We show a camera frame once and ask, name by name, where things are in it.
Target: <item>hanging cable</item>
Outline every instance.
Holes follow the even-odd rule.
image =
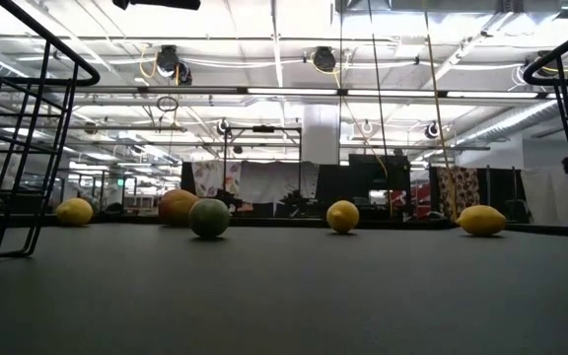
[[[383,97],[381,96],[381,73],[379,70],[379,55],[376,51],[376,34],[374,30],[374,17],[372,16],[372,1],[367,0],[368,14],[370,15],[370,26],[372,28],[372,48],[374,49],[374,63],[376,64],[376,88],[378,90],[379,98],[379,111],[381,114],[381,133],[383,135],[383,151],[385,153],[385,166],[387,165],[387,140],[385,138],[385,119],[383,118]],[[393,205],[391,204],[391,194],[388,188],[388,202],[390,205],[390,215],[393,216]]]
[[[146,47],[142,47],[142,56],[141,56],[140,59],[143,59],[143,58],[144,58],[144,54],[146,54]],[[155,60],[153,61],[153,71],[152,71],[150,74],[148,74],[148,73],[146,73],[146,71],[144,71],[144,62],[140,60],[140,62],[139,62],[139,71],[141,72],[141,74],[142,74],[144,77],[146,77],[146,78],[148,78],[148,79],[151,79],[152,77],[155,76],[155,73],[157,72],[157,56],[158,56],[158,55],[159,55],[159,53],[156,53],[156,54],[155,54]]]
[[[426,36],[429,49],[429,58],[431,58],[431,63],[433,63],[433,46],[431,44],[431,31],[429,28],[429,13],[426,10],[426,0],[422,0],[422,7],[424,8],[424,23],[426,24]],[[442,148],[442,153],[444,154],[444,165],[446,167],[447,174],[449,175],[449,186],[451,190],[451,210],[453,213],[453,222],[458,220],[458,206],[457,197],[455,196],[455,181],[453,180],[453,174],[451,172],[451,166],[449,165],[449,154],[446,149],[446,144],[444,141],[444,129],[442,129],[442,115],[440,114],[440,97],[438,95],[438,81],[435,77],[435,67],[431,65],[431,78],[433,80],[433,93],[435,96],[435,110],[438,118],[438,127],[440,127],[440,144]]]

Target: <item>curtain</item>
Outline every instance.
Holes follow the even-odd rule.
[[[243,178],[238,198],[250,203],[277,203],[286,194],[298,189],[298,164],[243,162]],[[319,167],[302,163],[302,196],[315,198]]]
[[[228,192],[238,194],[241,180],[241,163],[227,162],[225,188]],[[194,185],[198,197],[214,197],[219,188],[223,188],[223,162],[198,162],[192,165]]]
[[[445,216],[453,216],[450,178],[455,183],[455,203],[458,217],[466,207],[479,204],[477,169],[451,167],[450,170],[447,170],[446,168],[437,168],[437,178],[440,191],[440,212],[444,213]]]

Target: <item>pipe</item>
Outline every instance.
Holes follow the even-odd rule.
[[[94,57],[94,59],[96,59],[98,62],[100,62],[104,66],[104,68],[106,68],[106,70],[108,70],[111,73],[115,73],[122,80],[127,82],[126,79],[124,79],[112,65],[108,64],[97,53],[95,53],[88,45],[84,44],[76,35],[74,35],[74,33],[71,30],[69,30],[68,27],[66,27],[63,23],[58,21],[58,19],[53,17],[49,13],[49,9],[47,9],[47,7],[44,4],[39,5],[34,0],[26,0],[26,3],[28,3],[40,15],[42,15],[46,19],[52,21],[56,25],[60,26],[67,33],[67,36],[69,36],[69,39],[71,39],[74,43],[82,46],[85,49],[85,51],[87,53],[89,53],[92,57]]]
[[[96,90],[98,93],[116,93],[129,95],[124,99],[116,98],[89,98],[89,97],[78,97],[76,99],[76,106],[78,107],[88,107],[88,106],[117,106],[117,107],[147,107],[155,106],[157,104],[156,98],[147,99],[134,99],[133,95],[140,96],[146,94],[145,91],[138,91],[137,89],[121,89],[109,88],[105,90],[103,87],[98,87]],[[173,87],[162,88],[158,87],[152,90],[150,94],[168,95],[168,92],[172,92]],[[58,88],[49,88],[51,93],[58,93],[60,90]],[[378,104],[378,97],[364,97],[364,96],[346,96],[348,103],[372,103]],[[340,96],[322,96],[322,97],[312,97],[304,95],[287,96],[286,101],[288,103],[303,103],[307,105],[320,105],[320,104],[338,104]],[[401,98],[401,97],[383,97],[384,104],[400,104],[403,105],[405,100],[409,100],[412,104],[420,105],[433,105],[435,103],[434,98]],[[277,96],[252,96],[246,95],[241,100],[220,100],[214,99],[213,97],[209,99],[181,99],[180,103],[182,106],[186,107],[250,107],[256,103],[279,103],[280,99]],[[536,103],[544,102],[545,99],[502,99],[502,98],[440,98],[440,104],[442,105],[455,105],[455,106],[488,106],[488,107],[529,107]],[[0,100],[2,104],[8,105],[18,105],[21,100]]]
[[[103,145],[133,145],[132,141],[87,141],[87,142],[67,142],[67,145],[91,145],[91,146],[103,146]],[[156,147],[224,147],[223,142],[173,142],[173,141],[163,141],[163,142],[146,142],[146,145],[152,145]],[[298,148],[298,144],[294,143],[246,143],[246,142],[233,142],[228,143],[229,147],[247,147],[247,148]],[[383,145],[368,145],[368,144],[348,144],[341,145],[344,149],[378,149],[382,148]],[[388,149],[402,149],[402,150],[432,150],[437,149],[436,146],[414,146],[414,145],[388,145]],[[490,147],[449,147],[452,151],[489,151]]]
[[[458,136],[455,145],[468,144],[476,140],[493,141],[559,115],[560,110],[556,100],[530,107],[512,108]]]
[[[71,40],[67,36],[60,36],[61,40]],[[152,45],[171,44],[182,41],[239,41],[239,42],[272,42],[273,38],[270,36],[130,36],[124,38],[122,36],[79,36],[78,40],[84,43],[98,43],[107,42],[107,39],[113,43],[149,43]],[[0,41],[37,41],[43,38],[37,35],[0,35]],[[303,41],[303,42],[339,42],[340,38],[335,37],[292,37],[283,36],[279,38],[280,41]],[[344,38],[343,42],[356,42],[364,44],[372,44],[371,38]],[[377,38],[376,43],[393,43],[394,39],[390,38]]]

